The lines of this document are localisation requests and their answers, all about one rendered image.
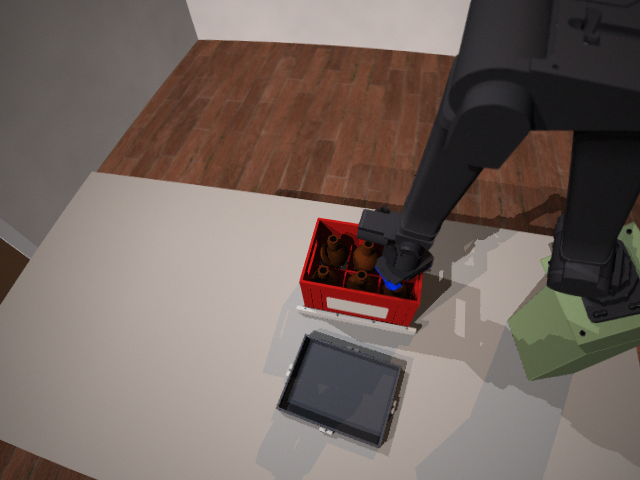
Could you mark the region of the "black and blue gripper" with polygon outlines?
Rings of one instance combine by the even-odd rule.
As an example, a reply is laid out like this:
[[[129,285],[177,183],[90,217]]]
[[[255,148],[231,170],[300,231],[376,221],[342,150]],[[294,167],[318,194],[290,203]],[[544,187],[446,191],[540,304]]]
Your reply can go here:
[[[409,281],[423,271],[431,268],[434,260],[434,256],[429,251],[424,251],[424,254],[422,253],[418,258],[410,258],[403,256],[398,252],[395,245],[394,247],[397,252],[394,267],[390,265],[384,256],[379,257],[375,264],[375,269],[382,276],[386,287],[393,291],[402,287],[400,284],[401,281]]]

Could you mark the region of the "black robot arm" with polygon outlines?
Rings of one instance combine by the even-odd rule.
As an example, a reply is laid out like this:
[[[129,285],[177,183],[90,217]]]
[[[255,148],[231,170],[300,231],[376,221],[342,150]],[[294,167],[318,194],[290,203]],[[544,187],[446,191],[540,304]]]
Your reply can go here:
[[[357,239],[383,245],[392,267],[394,244],[418,258],[530,131],[574,131],[547,287],[581,297],[593,323],[640,314],[617,240],[640,193],[640,0],[471,0],[403,216],[364,209]]]

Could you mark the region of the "red crate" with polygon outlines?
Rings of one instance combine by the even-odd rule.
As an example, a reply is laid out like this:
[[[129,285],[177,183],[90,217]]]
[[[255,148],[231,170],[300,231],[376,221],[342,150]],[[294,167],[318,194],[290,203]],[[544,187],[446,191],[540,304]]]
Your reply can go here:
[[[375,283],[375,293],[345,288],[348,278],[357,273],[352,271],[353,253],[365,241],[357,239],[358,225],[317,219],[299,281],[305,307],[409,327],[420,305],[423,272],[410,281],[403,280],[409,290],[410,300],[380,295],[385,282],[379,273],[367,274]],[[330,235],[338,236],[348,251],[346,270],[327,266],[337,275],[339,287],[310,281],[313,273],[323,266],[320,249]]]

